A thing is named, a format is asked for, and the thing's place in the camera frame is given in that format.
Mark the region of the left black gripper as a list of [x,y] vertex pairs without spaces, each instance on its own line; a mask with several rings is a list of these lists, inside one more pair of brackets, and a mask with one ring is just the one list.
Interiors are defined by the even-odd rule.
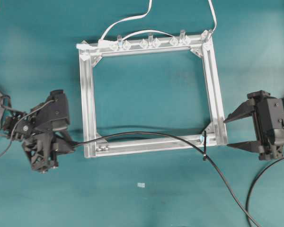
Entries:
[[67,130],[43,132],[30,136],[22,148],[33,171],[47,173],[59,166],[58,156],[74,153],[74,142]]

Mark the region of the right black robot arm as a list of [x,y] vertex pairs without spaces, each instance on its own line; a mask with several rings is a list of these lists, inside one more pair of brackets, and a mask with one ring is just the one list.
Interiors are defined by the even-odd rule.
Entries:
[[260,90],[247,94],[234,112],[228,115],[224,123],[252,117],[256,134],[255,141],[228,144],[232,148],[258,153],[259,160],[272,160],[283,157],[284,148],[284,98],[272,97]]

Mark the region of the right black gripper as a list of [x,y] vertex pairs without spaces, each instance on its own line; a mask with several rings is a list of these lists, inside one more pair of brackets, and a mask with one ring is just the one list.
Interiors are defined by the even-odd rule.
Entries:
[[279,159],[283,157],[283,146],[275,146],[265,143],[263,132],[260,125],[260,117],[258,112],[258,103],[264,98],[270,96],[270,93],[260,90],[249,93],[247,101],[243,102],[234,112],[230,113],[223,121],[224,123],[236,121],[246,117],[253,117],[253,123],[256,131],[256,138],[260,141],[245,141],[228,144],[228,147],[241,149],[251,153],[259,153],[260,160]]

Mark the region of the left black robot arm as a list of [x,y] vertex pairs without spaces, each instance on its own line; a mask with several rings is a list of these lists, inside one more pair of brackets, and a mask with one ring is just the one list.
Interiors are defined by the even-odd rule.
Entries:
[[69,104],[62,90],[50,93],[46,101],[30,113],[10,109],[2,126],[10,141],[21,141],[32,170],[46,173],[59,166],[57,157],[73,153],[74,141],[68,133]]

